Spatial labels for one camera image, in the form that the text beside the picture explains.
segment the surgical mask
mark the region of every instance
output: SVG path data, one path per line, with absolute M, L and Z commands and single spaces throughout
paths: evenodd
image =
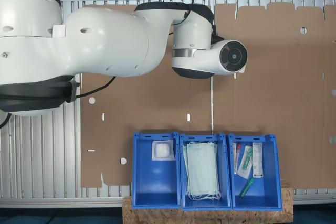
M 187 159 L 190 199 L 220 199 L 216 165 L 217 145 L 213 142 L 190 142 L 186 149 L 184 158 Z

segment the osb board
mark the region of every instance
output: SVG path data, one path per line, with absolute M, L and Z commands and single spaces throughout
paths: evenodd
M 182 209 L 132 209 L 131 198 L 122 204 L 124 224 L 289 223 L 293 222 L 293 188 L 282 183 L 282 211 L 182 211 Z
M 132 13 L 136 6 L 103 7 Z M 101 173 L 106 185 L 129 185 L 135 132 L 210 134 L 210 80 L 178 76 L 172 69 L 172 48 L 170 36 L 165 56 L 152 72 L 116 78 L 108 88 L 81 98 L 82 187 L 101 187 Z M 90 73 L 82 77 L 81 93 L 103 86 L 111 79 Z M 95 98 L 95 104 L 89 103 L 90 97 Z M 120 164 L 121 158 L 126 158 L 125 165 Z
M 214 130 L 277 137 L 281 178 L 294 188 L 335 188 L 336 6 L 218 4 L 220 36 L 248 50 L 246 71 L 214 77 Z M 302 34 L 300 28 L 306 27 Z

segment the label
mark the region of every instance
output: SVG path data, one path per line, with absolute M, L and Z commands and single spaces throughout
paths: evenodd
M 262 143 L 252 143 L 253 150 L 253 178 L 262 178 L 263 174 L 263 149 Z

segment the hole in cardboard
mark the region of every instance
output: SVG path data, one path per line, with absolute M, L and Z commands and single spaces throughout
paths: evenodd
M 126 164 L 126 162 L 127 162 L 126 158 L 122 157 L 120 159 L 120 164 L 124 165 L 124 164 Z
M 82 34 L 89 34 L 92 32 L 92 29 L 90 27 L 84 27 L 80 30 Z
M 13 27 L 12 26 L 4 26 L 2 28 L 2 31 L 4 31 L 5 33 L 9 32 L 9 31 L 13 31 Z
M 306 33 L 307 33 L 307 28 L 302 27 L 302 28 L 300 29 L 300 32 L 301 32 L 302 34 L 306 34 Z
M 329 143 L 336 144 L 336 136 L 329 137 Z
M 94 97 L 89 98 L 89 103 L 94 104 L 96 102 L 96 99 Z

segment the blue plastic bin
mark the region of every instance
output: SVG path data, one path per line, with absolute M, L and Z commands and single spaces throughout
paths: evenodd
M 255 178 L 247 194 L 240 198 L 240 192 L 248 180 L 234 174 L 234 160 L 232 142 L 241 143 L 241 151 L 238 158 L 238 167 L 242 161 L 245 146 L 252 146 L 252 143 L 263 143 L 262 168 L 263 178 Z M 229 166 L 231 176 L 232 207 L 233 210 L 254 210 L 254 211 L 282 211 L 281 181 L 278 159 L 278 147 L 274 135 L 265 136 L 227 136 L 229 147 Z
M 152 143 L 174 141 L 174 161 L 152 161 Z M 178 132 L 135 133 L 133 139 L 133 209 L 181 208 Z
M 219 191 L 222 194 L 220 200 L 191 200 L 187 192 L 188 176 L 183 158 L 183 145 L 190 142 L 215 142 L 217 144 L 217 172 Z M 180 158 L 181 158 L 181 189 L 182 189 L 182 209 L 184 211 L 196 210 L 231 210 L 231 194 L 229 182 L 229 169 L 224 134 L 217 135 L 180 135 Z

